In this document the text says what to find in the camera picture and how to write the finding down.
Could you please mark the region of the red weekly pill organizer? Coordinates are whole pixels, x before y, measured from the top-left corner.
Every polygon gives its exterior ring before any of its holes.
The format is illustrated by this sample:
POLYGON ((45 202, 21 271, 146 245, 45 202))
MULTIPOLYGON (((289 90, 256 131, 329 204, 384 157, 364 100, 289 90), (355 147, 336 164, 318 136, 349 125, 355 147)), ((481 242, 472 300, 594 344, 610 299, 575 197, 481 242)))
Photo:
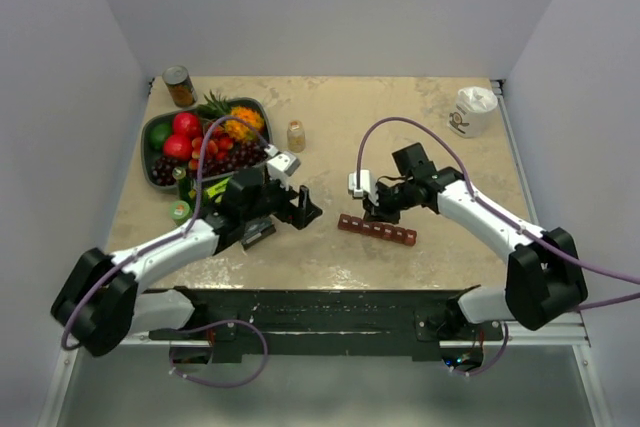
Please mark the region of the red weekly pill organizer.
POLYGON ((412 229, 405 229, 387 223, 367 221, 344 213, 339 216, 337 228, 342 231, 357 233, 408 247, 413 247, 418 237, 417 232, 412 229))

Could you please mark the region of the small pill bottle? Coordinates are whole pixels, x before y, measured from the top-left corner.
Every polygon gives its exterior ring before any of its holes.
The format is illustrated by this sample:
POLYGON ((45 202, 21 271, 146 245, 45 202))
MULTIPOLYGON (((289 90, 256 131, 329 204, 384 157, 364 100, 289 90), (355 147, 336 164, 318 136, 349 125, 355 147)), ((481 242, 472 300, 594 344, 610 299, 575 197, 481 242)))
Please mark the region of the small pill bottle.
POLYGON ((306 133, 299 120, 292 120, 287 127, 287 146, 293 153, 303 152, 306 148, 306 133))

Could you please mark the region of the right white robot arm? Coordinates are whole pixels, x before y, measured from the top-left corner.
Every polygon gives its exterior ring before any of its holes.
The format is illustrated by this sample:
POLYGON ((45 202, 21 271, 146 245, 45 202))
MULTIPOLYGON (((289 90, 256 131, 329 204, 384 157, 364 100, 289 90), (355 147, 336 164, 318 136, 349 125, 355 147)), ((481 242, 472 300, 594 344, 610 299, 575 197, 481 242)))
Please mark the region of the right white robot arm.
POLYGON ((368 221, 396 224, 401 212, 428 208, 465 228, 506 265, 502 288, 472 286, 449 298, 434 319, 442 338, 469 339, 481 323, 516 321, 535 331, 588 297, 573 237, 533 225, 478 191, 452 168, 436 168, 419 143, 392 155, 400 174, 387 185, 366 169, 348 177, 368 221))

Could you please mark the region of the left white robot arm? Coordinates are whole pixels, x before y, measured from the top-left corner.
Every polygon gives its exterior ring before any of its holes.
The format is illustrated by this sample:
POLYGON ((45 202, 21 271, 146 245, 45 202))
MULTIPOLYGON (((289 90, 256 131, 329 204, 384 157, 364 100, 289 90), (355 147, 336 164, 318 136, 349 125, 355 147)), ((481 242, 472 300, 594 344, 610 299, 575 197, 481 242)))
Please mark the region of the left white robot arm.
POLYGON ((306 186, 287 186, 261 168, 235 173, 218 199, 173 231, 128 250, 80 255, 51 306, 62 348, 73 350, 74 338, 94 357, 111 352, 133 325, 137 299, 157 281, 239 242, 254 220, 274 216, 302 230, 322 213, 306 186))

